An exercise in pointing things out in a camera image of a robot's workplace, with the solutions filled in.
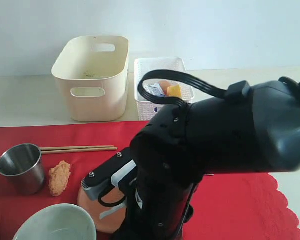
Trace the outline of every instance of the table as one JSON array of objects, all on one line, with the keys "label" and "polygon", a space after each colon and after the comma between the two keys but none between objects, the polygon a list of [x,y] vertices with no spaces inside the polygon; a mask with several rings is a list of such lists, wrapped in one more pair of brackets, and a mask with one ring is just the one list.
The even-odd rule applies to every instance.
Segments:
[{"label": "table", "polygon": [[[278,80],[282,76],[300,82],[300,67],[198,70],[189,73],[223,89],[242,80],[247,80],[251,85],[255,85]],[[133,73],[128,75],[128,79],[127,108],[125,114],[118,121],[138,120]],[[209,98],[208,95],[198,90],[195,90],[194,93],[194,102]],[[77,123],[70,118],[51,75],[0,77],[0,127]],[[300,219],[300,171],[275,173],[273,176],[278,181],[279,190],[288,198],[288,207]]]}]

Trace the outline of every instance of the cream storage bin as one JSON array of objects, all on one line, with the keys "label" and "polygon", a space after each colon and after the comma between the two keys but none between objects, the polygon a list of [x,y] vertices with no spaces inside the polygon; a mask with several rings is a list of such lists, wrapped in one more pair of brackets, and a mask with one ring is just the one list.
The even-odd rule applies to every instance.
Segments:
[{"label": "cream storage bin", "polygon": [[[158,58],[139,58],[134,61],[134,98],[136,100],[139,120],[150,120],[163,105],[155,104],[145,100],[138,92],[138,84],[143,76],[153,70],[174,70],[186,73],[184,61],[179,57],[158,57]],[[149,79],[144,84],[154,84],[161,79]],[[194,99],[194,91],[191,86],[186,84],[169,81],[172,85],[179,84],[181,88],[182,99],[191,103]]]},{"label": "cream storage bin", "polygon": [[128,55],[122,36],[80,36],[67,43],[51,72],[74,120],[113,121],[125,113]]}]

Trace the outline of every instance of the metal cup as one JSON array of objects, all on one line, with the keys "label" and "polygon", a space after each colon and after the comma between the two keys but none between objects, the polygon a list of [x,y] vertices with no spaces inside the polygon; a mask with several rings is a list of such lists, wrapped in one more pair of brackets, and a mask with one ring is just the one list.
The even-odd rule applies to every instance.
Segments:
[{"label": "metal cup", "polygon": [[40,148],[30,143],[10,148],[0,157],[0,174],[7,177],[21,194],[37,193],[45,181]]}]

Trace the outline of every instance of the screw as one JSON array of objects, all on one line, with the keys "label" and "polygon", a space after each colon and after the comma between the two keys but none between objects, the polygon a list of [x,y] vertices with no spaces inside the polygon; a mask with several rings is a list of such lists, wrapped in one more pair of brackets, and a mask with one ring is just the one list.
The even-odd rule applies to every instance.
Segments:
[{"label": "screw", "polygon": [[168,164],[166,164],[165,162],[163,163],[163,167],[164,167],[165,169],[170,169],[170,166],[169,166]]}]

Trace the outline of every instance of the wooden chopsticks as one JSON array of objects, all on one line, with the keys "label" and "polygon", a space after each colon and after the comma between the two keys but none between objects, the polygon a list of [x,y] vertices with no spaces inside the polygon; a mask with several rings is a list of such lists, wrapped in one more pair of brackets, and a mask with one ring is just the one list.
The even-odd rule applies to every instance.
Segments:
[{"label": "wooden chopsticks", "polygon": [[100,146],[53,146],[40,147],[41,153],[45,154],[64,154],[64,153],[83,153],[83,152],[99,152],[99,151],[116,151],[117,147],[113,145]]}]

